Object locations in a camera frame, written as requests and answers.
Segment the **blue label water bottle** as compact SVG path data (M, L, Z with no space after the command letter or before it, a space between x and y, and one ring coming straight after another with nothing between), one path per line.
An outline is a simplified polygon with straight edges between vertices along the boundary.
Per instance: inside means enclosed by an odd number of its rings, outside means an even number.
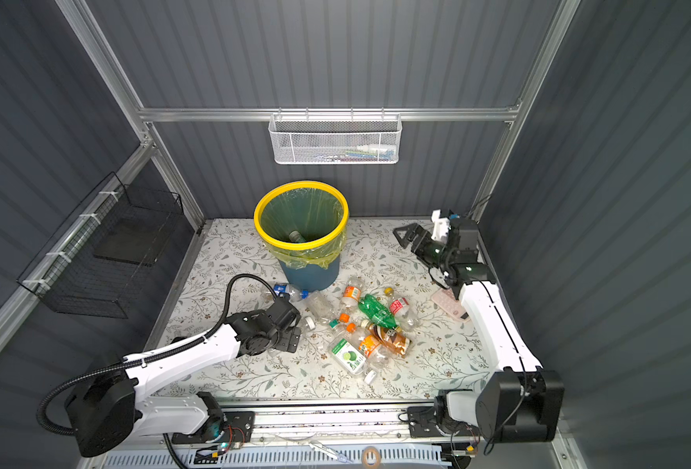
M273 290L277 296L287 295L290 301L294 302L302 301L309 296L308 290L301 289L290 283L276 283L276 285L273 285Z

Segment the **pink label clear bottle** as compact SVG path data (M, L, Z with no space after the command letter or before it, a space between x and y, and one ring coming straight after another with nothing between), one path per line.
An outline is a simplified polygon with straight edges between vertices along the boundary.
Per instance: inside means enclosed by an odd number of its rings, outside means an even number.
M384 289L384 297L388 303L388 310L405 330L412 330L420 325L415 308L411 306L407 297L394 287Z

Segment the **green label clear bottle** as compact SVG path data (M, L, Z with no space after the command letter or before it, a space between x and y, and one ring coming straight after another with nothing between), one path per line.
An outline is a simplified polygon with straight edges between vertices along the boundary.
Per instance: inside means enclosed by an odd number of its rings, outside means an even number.
M294 243L306 243L305 237L299 231L290 232L289 239Z

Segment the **green plastic bottle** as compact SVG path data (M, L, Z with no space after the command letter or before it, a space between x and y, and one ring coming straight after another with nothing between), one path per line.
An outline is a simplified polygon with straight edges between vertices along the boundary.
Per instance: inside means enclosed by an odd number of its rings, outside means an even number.
M398 330L398 322L394 315L384 304L380 303L376 296L372 294L364 295L359 301L358 307L373 324L383 328Z

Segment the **clear crushed bottle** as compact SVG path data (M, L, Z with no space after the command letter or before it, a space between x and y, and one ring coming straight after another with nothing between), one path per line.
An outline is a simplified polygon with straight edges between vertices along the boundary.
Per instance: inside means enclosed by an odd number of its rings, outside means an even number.
M304 299L307 310L320 324L337 319L337 308L322 291L312 291Z

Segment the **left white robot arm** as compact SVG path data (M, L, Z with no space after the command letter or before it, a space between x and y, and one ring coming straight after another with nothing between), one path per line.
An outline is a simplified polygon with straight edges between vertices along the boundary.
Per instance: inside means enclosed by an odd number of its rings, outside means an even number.
M157 392L196 371L269 350L294 353L302 314L290 294L274 292L265 309L231 313L230 290L218 321L208 330L163 348L114 356L52 389L39 403L36 421L45 431L77 441L91 458L142 437L172 436L190 443L229 444L241 433L208 392L159 398Z

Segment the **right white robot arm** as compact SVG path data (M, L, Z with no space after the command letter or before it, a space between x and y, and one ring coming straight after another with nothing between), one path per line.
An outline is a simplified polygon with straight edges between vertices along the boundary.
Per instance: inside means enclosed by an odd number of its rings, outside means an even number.
M432 229L411 223L393 234L427 267L433 282L460 303L486 353L489 374L474 388L439 391L431 416L411 410L414 437L468 431L485 441L486 451L500 444L554 440L564 382L541 365L522 339L478 223L450 210L433 211L431 222Z

